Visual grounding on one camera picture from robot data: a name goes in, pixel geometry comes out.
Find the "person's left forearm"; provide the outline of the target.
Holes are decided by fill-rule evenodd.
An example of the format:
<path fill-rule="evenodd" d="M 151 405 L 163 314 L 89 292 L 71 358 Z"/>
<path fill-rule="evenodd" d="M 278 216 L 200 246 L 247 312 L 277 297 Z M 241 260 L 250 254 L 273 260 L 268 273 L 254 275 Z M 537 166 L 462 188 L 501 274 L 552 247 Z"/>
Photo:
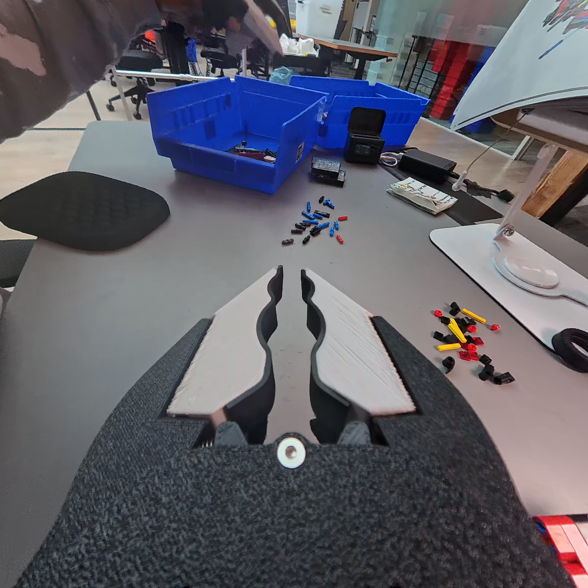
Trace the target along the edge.
<path fill-rule="evenodd" d="M 85 93 L 159 24 L 155 1 L 1 1 L 1 142 Z"/>

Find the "pile of blue black pins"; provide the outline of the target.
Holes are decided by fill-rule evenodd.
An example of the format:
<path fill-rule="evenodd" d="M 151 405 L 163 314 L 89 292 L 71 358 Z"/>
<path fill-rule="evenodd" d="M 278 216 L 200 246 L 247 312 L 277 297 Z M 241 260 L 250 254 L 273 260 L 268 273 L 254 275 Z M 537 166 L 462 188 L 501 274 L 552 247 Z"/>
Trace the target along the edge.
<path fill-rule="evenodd" d="M 342 235 L 342 224 L 349 221 L 349 215 L 343 210 L 338 210 L 336 202 L 331 197 L 321 195 L 316 201 L 317 207 L 311 201 L 306 202 L 305 209 L 300 217 L 292 223 L 289 234 L 281 240 L 280 246 L 290 247 L 297 242 L 301 246 L 307 246 L 312 239 L 322 234 L 327 235 L 340 245 L 345 244 Z"/>

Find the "black mesh seat chair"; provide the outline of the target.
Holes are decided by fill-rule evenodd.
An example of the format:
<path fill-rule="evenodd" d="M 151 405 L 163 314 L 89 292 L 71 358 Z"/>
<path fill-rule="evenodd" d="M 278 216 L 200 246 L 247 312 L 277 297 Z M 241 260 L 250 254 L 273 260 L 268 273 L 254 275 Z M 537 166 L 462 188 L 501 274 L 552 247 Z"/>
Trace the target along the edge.
<path fill-rule="evenodd" d="M 1 240 L 1 287 L 11 288 L 30 255 L 36 239 Z"/>

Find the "black battery case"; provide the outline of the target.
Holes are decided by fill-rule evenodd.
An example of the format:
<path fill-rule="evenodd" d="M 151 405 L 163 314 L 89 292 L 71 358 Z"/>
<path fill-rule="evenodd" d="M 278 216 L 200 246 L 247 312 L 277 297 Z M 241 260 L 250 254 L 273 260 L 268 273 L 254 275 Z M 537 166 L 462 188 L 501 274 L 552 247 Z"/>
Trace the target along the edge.
<path fill-rule="evenodd" d="M 350 111 L 348 135 L 343 148 L 346 162 L 378 165 L 385 146 L 381 133 L 386 111 L 368 107 L 354 107 Z"/>

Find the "wooden leg side desk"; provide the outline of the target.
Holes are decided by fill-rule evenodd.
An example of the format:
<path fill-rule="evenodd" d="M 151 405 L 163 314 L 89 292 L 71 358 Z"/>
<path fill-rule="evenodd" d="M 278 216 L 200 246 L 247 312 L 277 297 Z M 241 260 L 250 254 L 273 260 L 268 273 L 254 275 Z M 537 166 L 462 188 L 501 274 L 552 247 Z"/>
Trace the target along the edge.
<path fill-rule="evenodd" d="M 500 230 L 514 231 L 519 211 L 555 224 L 587 195 L 587 114 L 578 107 L 541 107 L 538 114 L 511 109 L 492 119 L 544 143 Z"/>

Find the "black toy tire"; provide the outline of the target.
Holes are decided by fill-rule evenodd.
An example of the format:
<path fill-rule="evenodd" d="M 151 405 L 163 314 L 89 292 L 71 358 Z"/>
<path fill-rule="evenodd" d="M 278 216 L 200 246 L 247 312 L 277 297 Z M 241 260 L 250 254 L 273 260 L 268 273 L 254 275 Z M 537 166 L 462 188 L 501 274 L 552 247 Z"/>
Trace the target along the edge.
<path fill-rule="evenodd" d="M 564 329 L 552 337 L 552 347 L 569 367 L 587 373 L 587 332 L 576 328 Z"/>

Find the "instruction booklet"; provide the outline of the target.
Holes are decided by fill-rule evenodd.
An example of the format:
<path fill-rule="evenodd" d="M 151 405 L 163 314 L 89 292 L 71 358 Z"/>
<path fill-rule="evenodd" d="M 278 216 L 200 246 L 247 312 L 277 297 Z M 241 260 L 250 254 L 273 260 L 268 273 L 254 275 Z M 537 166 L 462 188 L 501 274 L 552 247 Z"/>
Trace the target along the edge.
<path fill-rule="evenodd" d="M 587 97 L 587 1 L 528 1 L 462 96 L 451 129 Z"/>

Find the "dark red brick plates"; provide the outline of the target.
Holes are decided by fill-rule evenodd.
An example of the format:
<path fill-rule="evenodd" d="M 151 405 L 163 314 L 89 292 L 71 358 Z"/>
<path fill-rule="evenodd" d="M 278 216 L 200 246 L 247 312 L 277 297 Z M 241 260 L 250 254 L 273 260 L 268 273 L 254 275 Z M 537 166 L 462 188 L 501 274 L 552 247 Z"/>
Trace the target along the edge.
<path fill-rule="evenodd" d="M 229 148 L 226 153 L 237 155 L 242 158 L 257 160 L 266 162 L 269 164 L 275 164 L 276 162 L 276 151 L 269 148 L 259 149 L 248 144 L 247 141 L 241 141 L 240 143 Z"/>

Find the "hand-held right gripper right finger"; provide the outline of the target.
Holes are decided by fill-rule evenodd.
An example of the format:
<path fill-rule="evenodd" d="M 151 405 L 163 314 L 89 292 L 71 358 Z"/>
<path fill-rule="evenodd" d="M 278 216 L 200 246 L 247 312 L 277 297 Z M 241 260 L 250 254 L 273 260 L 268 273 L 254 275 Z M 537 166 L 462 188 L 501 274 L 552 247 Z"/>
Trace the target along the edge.
<path fill-rule="evenodd" d="M 374 315 L 311 269 L 300 272 L 311 350 L 311 430 L 319 443 L 337 443 L 359 422 L 368 440 L 376 419 L 416 415 L 417 406 L 374 325 Z"/>

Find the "wooden top work table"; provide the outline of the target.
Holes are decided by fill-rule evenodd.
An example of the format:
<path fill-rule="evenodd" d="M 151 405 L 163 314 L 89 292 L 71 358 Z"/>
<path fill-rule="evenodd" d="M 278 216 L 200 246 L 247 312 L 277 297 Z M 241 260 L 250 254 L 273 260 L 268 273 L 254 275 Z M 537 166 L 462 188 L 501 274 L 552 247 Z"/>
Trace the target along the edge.
<path fill-rule="evenodd" d="M 317 36 L 312 37 L 312 39 L 316 45 L 319 45 L 321 48 L 327 48 L 327 55 L 333 54 L 334 51 L 339 51 L 351 56 L 353 60 L 357 60 L 357 69 L 354 76 L 355 80 L 363 79 L 365 66 L 368 61 L 381 61 L 384 59 L 386 62 L 390 62 L 398 56 L 397 53 L 392 51 L 364 46 L 360 43 L 335 39 L 322 39 Z"/>

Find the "black desk mat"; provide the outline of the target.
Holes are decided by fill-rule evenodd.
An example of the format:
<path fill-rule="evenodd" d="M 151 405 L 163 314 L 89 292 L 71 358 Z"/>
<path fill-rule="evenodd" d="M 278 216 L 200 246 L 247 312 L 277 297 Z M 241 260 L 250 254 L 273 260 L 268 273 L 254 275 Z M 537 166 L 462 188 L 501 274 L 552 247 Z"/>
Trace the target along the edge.
<path fill-rule="evenodd" d="M 391 174 L 396 180 L 406 179 L 411 177 L 408 173 L 401 171 L 398 166 L 389 166 L 383 163 L 380 164 L 387 173 Z M 458 202 L 449 210 L 442 212 L 439 215 L 445 215 L 457 222 L 459 225 L 466 226 L 472 225 L 484 221 L 496 221 L 502 218 L 502 214 L 489 205 L 481 202 L 477 198 L 478 195 L 489 195 L 489 193 L 483 193 L 478 189 L 473 190 L 473 194 L 470 192 L 464 192 L 462 190 L 455 192 L 452 191 L 452 184 L 454 177 L 450 177 L 443 183 L 435 183 L 431 180 L 426 180 L 416 176 L 414 179 L 427 184 L 430 187 L 437 188 L 445 194 L 452 192 L 453 196 L 458 199 Z"/>

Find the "white cooler box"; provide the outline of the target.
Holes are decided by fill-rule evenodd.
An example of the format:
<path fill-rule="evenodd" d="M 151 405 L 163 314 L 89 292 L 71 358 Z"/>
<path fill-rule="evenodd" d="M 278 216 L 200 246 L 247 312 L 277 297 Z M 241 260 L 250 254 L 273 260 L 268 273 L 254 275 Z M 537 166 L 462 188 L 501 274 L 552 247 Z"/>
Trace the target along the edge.
<path fill-rule="evenodd" d="M 296 32 L 313 39 L 334 39 L 344 1 L 296 1 Z"/>

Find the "folded paper map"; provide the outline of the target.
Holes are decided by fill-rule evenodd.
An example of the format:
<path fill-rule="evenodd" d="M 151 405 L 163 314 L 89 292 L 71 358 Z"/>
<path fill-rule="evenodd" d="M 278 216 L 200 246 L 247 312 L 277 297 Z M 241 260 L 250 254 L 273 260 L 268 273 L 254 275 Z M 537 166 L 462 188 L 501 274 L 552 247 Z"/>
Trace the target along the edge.
<path fill-rule="evenodd" d="M 386 191 L 434 216 L 451 209 L 458 202 L 456 197 L 411 177 L 393 182 Z"/>

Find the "blue bin with label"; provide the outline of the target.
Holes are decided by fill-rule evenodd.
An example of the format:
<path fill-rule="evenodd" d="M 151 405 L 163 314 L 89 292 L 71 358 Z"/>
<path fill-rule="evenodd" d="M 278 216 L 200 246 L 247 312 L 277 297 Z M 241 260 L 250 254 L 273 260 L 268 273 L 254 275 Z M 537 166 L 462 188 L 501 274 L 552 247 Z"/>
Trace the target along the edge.
<path fill-rule="evenodd" d="M 160 156 L 182 172 L 274 194 L 313 150 L 327 95 L 255 77 L 217 77 L 147 97 Z M 275 164 L 226 153 L 247 141 Z"/>

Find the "blue storage bin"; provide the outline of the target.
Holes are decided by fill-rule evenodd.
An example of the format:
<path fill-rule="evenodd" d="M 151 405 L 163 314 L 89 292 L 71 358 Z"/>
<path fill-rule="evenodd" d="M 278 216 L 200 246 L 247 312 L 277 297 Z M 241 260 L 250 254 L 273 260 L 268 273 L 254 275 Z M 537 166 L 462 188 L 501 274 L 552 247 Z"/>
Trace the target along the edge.
<path fill-rule="evenodd" d="M 323 122 L 316 143 L 324 149 L 342 149 L 348 134 L 350 113 L 355 107 L 386 112 L 381 135 L 386 146 L 408 143 L 429 99 L 382 83 L 351 78 L 294 75 L 290 86 L 327 95 Z"/>

